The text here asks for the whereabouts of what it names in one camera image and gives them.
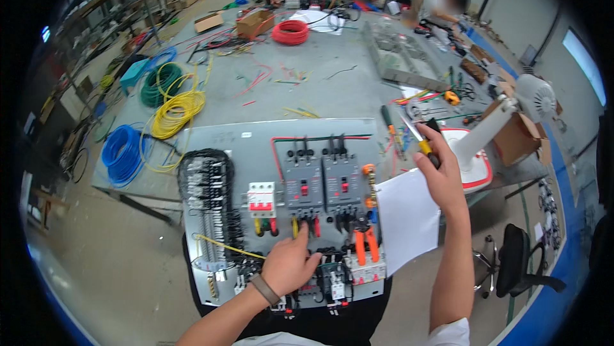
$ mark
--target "wristwatch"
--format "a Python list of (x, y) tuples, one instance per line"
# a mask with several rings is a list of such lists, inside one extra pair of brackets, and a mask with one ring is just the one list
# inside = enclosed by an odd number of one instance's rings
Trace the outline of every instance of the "wristwatch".
[(275, 294), (275, 292), (271, 289), (271, 287), (265, 282), (262, 276), (258, 273), (254, 274), (252, 278), (249, 280), (252, 285), (266, 298), (266, 300), (271, 304), (271, 306), (275, 306), (279, 303), (280, 299)]

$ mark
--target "concrete floor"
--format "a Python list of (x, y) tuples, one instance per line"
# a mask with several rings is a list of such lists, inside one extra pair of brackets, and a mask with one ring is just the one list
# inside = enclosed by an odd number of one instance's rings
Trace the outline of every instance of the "concrete floor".
[[(205, 12), (231, 1), (205, 0), (198, 6)], [(106, 64), (98, 60), (90, 66)], [(70, 209), (54, 212), (47, 235), (28, 227), (34, 258), (52, 290), (95, 342), (135, 346), (173, 342), (199, 319), (182, 255), (182, 228), (170, 227), (89, 187), (102, 144), (87, 144), (91, 151), (87, 171), (79, 184), (66, 186)], [(487, 234), (500, 246), (508, 223), (525, 229), (535, 242), (533, 225), (544, 221), (537, 205), (537, 186), (523, 193), (526, 211), (520, 194), (507, 201), (503, 198), (516, 188), (493, 191), (471, 208), (475, 249), (484, 248)], [(556, 183), (553, 189), (560, 205)], [(373, 345), (426, 340), (430, 290), (441, 250), (422, 255), (395, 274)], [(551, 252), (549, 263), (553, 263)], [(528, 296), (525, 292), (511, 306), (509, 297), (482, 299), (477, 295), (470, 319), (472, 345), (489, 344)]]

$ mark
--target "green wire coil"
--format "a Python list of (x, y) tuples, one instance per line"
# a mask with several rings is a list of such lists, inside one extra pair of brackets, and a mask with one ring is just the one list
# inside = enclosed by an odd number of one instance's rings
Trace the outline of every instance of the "green wire coil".
[[(182, 76), (181, 68), (175, 64), (165, 65), (160, 70), (160, 83), (158, 84), (158, 71), (160, 66), (155, 67), (145, 79), (145, 84), (141, 89), (141, 102), (143, 105), (150, 108), (157, 108), (164, 104), (164, 95), (160, 92), (160, 88), (163, 92), (166, 92), (173, 82)], [(177, 81), (173, 84), (173, 87), (168, 91), (169, 96), (174, 96), (179, 91), (179, 84), (181, 81)]]

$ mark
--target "black chair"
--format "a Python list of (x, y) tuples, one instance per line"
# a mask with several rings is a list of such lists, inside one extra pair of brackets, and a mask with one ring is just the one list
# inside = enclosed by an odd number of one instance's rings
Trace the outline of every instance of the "black chair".
[[(529, 248), (529, 236), (527, 233), (519, 227), (508, 224), (505, 227), (503, 233), (503, 246), (499, 250), (499, 264), (496, 263), (497, 258), (497, 244), (490, 235), (486, 237), (486, 242), (492, 243), (492, 261), (479, 251), (473, 250), (473, 256), (478, 258), (482, 263), (486, 265), (486, 275), (480, 279), (478, 283), (473, 287), (474, 291), (478, 291), (482, 284), (490, 278), (490, 289), (482, 293), (482, 298), (488, 298), (492, 293), (494, 285), (494, 275), (498, 272), (497, 277), (497, 297), (503, 298), (506, 295), (516, 297), (523, 293), (531, 286), (545, 285), (554, 289), (557, 293), (560, 293), (566, 284), (554, 277), (543, 275), (543, 270), (546, 265), (546, 252), (543, 242), (539, 242), (533, 247)], [(541, 248), (541, 260), (537, 267), (537, 272), (534, 274), (527, 273), (529, 266), (529, 258), (533, 255), (535, 250)]]

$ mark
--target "hand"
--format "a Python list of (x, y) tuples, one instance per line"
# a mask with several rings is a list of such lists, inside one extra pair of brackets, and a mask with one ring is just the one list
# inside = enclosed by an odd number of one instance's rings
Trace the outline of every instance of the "hand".
[(433, 201), (439, 205), (446, 217), (458, 209), (467, 209), (456, 155), (441, 134), (423, 124), (416, 124), (416, 127), (430, 140), (430, 147), (441, 162), (439, 169), (436, 169), (424, 154), (415, 153), (413, 156), (414, 162), (426, 177)]
[(285, 296), (303, 286), (316, 271), (322, 253), (309, 257), (309, 228), (303, 222), (298, 236), (282, 239), (272, 247), (262, 266), (262, 278), (278, 296)]
[(281, 1), (280, 0), (271, 0), (271, 4), (277, 8), (279, 5), (281, 5)]

